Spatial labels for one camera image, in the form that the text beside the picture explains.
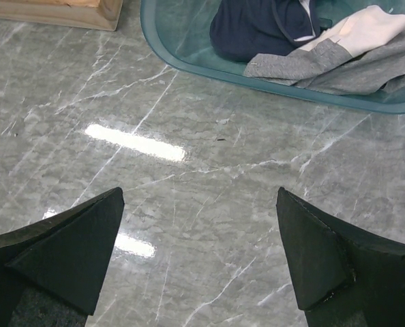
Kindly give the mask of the navy underwear cream waistband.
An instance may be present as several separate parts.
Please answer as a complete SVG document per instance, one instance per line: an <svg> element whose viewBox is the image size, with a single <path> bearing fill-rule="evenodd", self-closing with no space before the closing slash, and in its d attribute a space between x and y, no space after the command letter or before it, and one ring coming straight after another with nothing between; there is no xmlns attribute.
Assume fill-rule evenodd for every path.
<svg viewBox="0 0 405 327"><path fill-rule="evenodd" d="M257 54L286 56L315 40L333 22L318 16L315 1L221 1L209 37L222 58L242 63Z"/></svg>

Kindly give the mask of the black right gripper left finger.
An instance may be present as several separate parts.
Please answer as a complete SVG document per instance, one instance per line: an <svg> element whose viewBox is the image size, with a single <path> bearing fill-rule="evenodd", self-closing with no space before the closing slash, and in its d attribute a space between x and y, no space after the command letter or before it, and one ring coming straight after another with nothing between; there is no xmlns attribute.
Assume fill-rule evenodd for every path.
<svg viewBox="0 0 405 327"><path fill-rule="evenodd" d="M0 326L84 326L98 303L124 209L110 189L0 234Z"/></svg>

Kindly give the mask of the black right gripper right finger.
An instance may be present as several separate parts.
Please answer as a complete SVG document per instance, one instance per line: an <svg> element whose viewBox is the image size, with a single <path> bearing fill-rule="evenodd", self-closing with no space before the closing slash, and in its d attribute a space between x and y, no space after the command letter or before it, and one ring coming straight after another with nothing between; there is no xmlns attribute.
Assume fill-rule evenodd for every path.
<svg viewBox="0 0 405 327"><path fill-rule="evenodd" d="M308 326L405 326L405 244L334 217L281 187L277 218Z"/></svg>

